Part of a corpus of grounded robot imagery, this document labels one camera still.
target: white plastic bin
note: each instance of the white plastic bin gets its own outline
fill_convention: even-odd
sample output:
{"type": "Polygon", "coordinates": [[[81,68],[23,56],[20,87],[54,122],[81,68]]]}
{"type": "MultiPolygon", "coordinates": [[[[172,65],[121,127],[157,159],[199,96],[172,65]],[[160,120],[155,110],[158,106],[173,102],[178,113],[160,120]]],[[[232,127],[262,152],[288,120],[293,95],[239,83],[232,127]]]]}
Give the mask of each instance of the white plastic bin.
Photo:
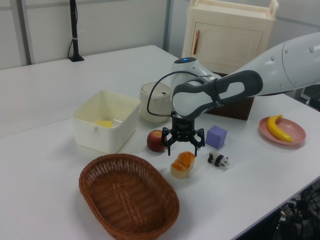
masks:
{"type": "Polygon", "coordinates": [[[137,127],[139,106],[138,98],[99,91],[72,114],[75,141],[102,153],[116,153],[137,127]],[[97,121],[111,121],[112,127],[97,121]]]}

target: toy banana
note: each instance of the toy banana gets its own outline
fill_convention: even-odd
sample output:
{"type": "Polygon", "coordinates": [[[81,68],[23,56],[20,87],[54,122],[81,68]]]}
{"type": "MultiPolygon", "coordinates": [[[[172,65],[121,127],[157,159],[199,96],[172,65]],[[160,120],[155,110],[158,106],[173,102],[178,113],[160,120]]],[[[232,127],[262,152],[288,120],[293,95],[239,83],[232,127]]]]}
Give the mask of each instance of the toy banana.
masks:
{"type": "Polygon", "coordinates": [[[281,141],[292,143],[294,141],[292,137],[288,133],[280,129],[276,124],[277,120],[282,117],[283,115],[270,116],[268,118],[266,126],[276,138],[280,139],[281,141]]]}

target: white container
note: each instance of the white container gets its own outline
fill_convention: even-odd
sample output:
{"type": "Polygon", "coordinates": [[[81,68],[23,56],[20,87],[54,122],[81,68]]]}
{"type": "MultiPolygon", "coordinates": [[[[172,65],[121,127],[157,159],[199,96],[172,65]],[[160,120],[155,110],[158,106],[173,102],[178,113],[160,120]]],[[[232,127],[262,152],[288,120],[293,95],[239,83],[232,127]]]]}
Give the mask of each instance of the white container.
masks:
{"type": "Polygon", "coordinates": [[[116,153],[137,127],[139,105],[138,98],[99,91],[72,114],[75,141],[102,153],[116,153]],[[97,121],[111,121],[112,128],[97,121]]]}
{"type": "MultiPolygon", "coordinates": [[[[140,114],[150,123],[161,123],[168,120],[169,117],[151,115],[147,111],[149,96],[155,84],[155,82],[150,82],[140,88],[140,114]]],[[[149,111],[153,114],[170,115],[173,109],[170,98],[171,88],[160,82],[152,93],[149,111]]]]}
{"type": "Polygon", "coordinates": [[[269,48],[279,3],[260,7],[218,0],[191,0],[182,57],[230,74],[269,48]]]}

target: white wall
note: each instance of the white wall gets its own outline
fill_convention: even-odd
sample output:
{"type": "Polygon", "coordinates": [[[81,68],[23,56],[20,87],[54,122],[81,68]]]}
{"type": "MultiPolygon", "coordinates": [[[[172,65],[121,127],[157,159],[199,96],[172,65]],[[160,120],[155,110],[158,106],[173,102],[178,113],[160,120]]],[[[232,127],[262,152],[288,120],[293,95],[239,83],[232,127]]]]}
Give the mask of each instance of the white wall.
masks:
{"type": "Polygon", "coordinates": [[[0,0],[0,70],[26,65],[17,5],[0,0]]]}
{"type": "MultiPolygon", "coordinates": [[[[76,3],[81,56],[145,45],[163,47],[167,0],[76,3]]],[[[26,0],[24,12],[31,62],[67,58],[72,39],[69,0],[26,0]]]]}
{"type": "MultiPolygon", "coordinates": [[[[268,7],[270,0],[224,0],[239,4],[268,7]]],[[[270,46],[286,40],[320,31],[319,0],[278,0],[279,11],[270,46]]],[[[180,58],[182,55],[187,9],[190,0],[171,0],[167,51],[180,58]]]]}

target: pink plate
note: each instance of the pink plate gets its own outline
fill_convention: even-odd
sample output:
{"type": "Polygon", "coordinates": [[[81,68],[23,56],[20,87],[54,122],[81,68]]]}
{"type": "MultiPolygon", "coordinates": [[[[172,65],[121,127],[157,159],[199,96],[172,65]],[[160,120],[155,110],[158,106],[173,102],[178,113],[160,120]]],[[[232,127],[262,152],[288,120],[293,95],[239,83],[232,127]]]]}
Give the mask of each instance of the pink plate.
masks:
{"type": "Polygon", "coordinates": [[[288,142],[288,141],[282,141],[276,138],[268,129],[267,127],[267,121],[269,117],[265,117],[261,119],[259,123],[259,130],[260,132],[268,139],[271,141],[277,143],[277,144],[282,144],[282,145],[297,145],[302,143],[305,138],[306,138],[306,132],[305,130],[296,124],[293,121],[290,121],[289,119],[281,117],[276,124],[278,125],[279,128],[281,128],[283,131],[285,131],[287,134],[289,134],[293,142],[288,142]]]}

